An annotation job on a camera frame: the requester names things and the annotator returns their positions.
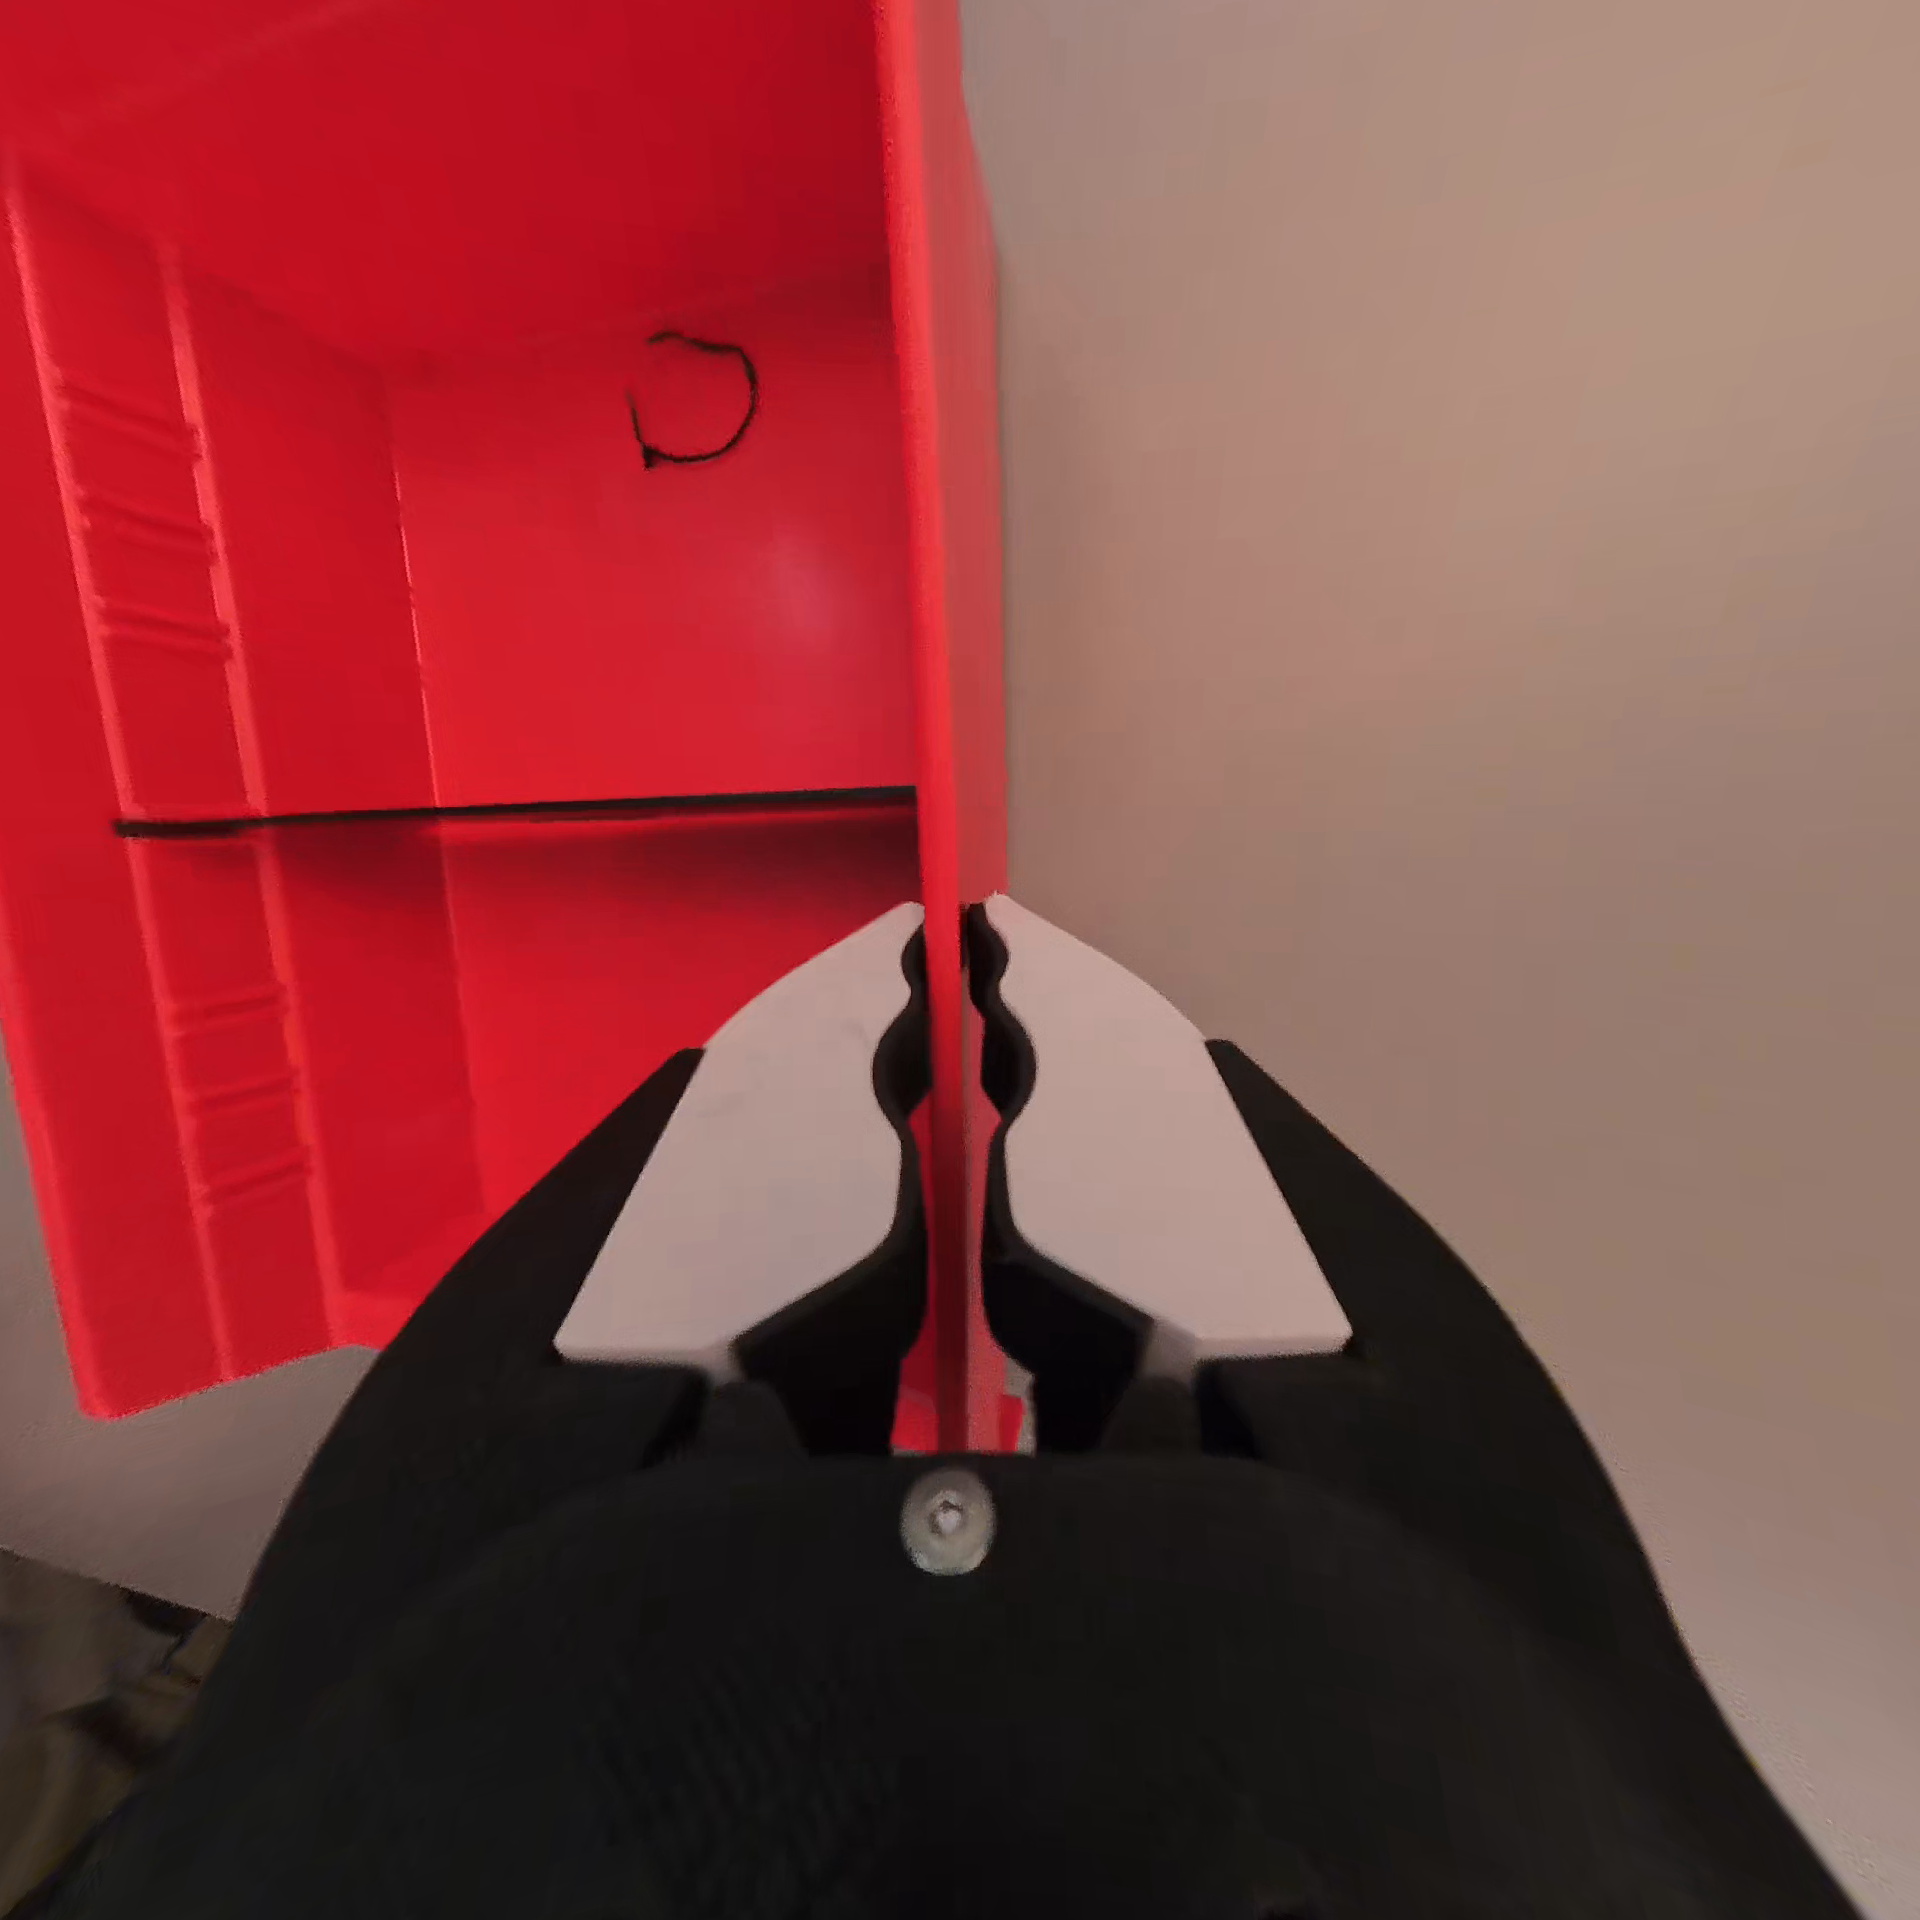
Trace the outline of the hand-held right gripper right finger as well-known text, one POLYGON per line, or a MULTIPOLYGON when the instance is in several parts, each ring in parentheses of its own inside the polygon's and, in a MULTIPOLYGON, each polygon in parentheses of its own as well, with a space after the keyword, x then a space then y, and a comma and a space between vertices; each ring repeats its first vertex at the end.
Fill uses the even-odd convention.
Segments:
POLYGON ((1343 1351, 1350 1316, 1203 1031, 1010 897, 967 913, 994 1132, 980 1293, 1036 1381, 1343 1351))

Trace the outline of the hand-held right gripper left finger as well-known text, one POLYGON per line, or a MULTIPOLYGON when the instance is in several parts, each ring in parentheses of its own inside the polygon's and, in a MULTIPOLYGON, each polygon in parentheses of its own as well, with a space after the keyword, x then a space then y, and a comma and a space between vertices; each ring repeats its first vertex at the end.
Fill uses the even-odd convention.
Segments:
POLYGON ((708 1037, 559 1323, 564 1361, 740 1377, 749 1337, 919 1221, 923 919, 885 910, 708 1037))

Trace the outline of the black bin divider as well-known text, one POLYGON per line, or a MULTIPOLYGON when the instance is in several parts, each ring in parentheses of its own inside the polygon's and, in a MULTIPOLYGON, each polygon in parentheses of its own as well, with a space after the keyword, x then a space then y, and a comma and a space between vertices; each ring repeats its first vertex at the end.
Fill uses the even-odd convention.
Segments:
POLYGON ((614 826, 651 820, 808 817, 827 811, 914 811, 912 783, 797 787, 711 791, 699 796, 648 796, 600 801, 507 801, 436 807, 318 807, 252 811, 227 818, 116 818, 111 835, 130 844, 203 844, 250 831, 302 831, 334 827, 446 827, 446 826, 614 826))

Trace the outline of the red plastic bin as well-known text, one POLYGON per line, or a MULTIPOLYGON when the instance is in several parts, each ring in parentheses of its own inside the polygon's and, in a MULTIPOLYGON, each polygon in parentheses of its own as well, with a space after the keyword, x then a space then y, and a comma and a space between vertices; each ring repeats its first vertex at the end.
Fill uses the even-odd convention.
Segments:
POLYGON ((5 1044, 80 1411, 387 1343, 1006 873, 957 5, 8 3, 5 1044), (116 818, 912 783, 914 811, 116 818))

